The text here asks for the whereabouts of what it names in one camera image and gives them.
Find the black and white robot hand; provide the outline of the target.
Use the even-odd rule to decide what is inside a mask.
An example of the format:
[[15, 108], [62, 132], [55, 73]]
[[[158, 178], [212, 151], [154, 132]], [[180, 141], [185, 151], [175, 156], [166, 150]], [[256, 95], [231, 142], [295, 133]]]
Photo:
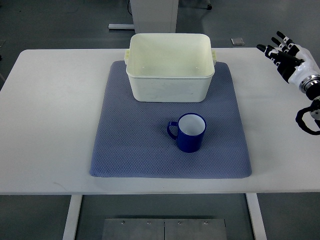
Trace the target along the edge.
[[305, 48], [294, 43], [291, 38], [280, 31], [277, 31], [276, 34], [279, 39], [271, 38], [276, 47], [258, 44], [256, 48], [273, 62], [278, 73], [287, 83], [299, 87], [304, 79], [320, 75], [315, 60]]

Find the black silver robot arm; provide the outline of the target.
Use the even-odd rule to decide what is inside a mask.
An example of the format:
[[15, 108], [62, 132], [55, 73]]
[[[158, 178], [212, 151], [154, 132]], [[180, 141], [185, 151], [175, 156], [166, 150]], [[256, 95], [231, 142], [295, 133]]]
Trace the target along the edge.
[[299, 84], [299, 90], [313, 101], [320, 96], [320, 75], [312, 74], [304, 78]]

